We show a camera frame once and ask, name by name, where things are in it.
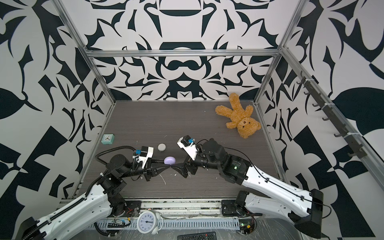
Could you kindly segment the white earbud charging case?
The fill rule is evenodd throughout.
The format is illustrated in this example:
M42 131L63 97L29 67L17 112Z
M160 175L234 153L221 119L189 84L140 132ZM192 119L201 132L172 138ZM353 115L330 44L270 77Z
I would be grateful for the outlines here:
M160 152L164 152L166 150L166 145L164 143L161 143L158 145L158 150Z

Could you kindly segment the purple earbud charging case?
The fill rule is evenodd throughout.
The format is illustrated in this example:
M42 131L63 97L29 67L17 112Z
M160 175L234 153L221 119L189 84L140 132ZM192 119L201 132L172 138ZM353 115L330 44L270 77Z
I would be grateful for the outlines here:
M166 157L164 159L164 164L166 165L174 165L176 163L176 158L174 157Z

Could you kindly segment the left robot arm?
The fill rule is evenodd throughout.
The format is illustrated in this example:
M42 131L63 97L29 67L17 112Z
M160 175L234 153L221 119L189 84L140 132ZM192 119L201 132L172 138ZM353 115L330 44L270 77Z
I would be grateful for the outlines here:
M21 223L17 240L69 240L88 226L110 215L120 216L126 211L126 201L120 191L126 186L124 178L145 177L150 181L170 165L153 160L153 148L139 151L133 147L128 160L118 154L105 164L106 170L88 187L87 191L64 207L38 220L30 217Z

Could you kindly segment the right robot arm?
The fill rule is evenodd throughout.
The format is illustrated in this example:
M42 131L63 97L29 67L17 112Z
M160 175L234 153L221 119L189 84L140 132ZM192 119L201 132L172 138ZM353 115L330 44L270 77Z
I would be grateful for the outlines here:
M235 201L242 214L265 214L286 220L304 235L314 239L322 237L324 194L291 186L259 168L249 160L227 153L225 147L210 139L202 145L186 135L178 140L178 146L187 153L182 164L172 166L184 178L194 175L198 168L214 169L231 184L253 189L268 197L258 197L241 191Z

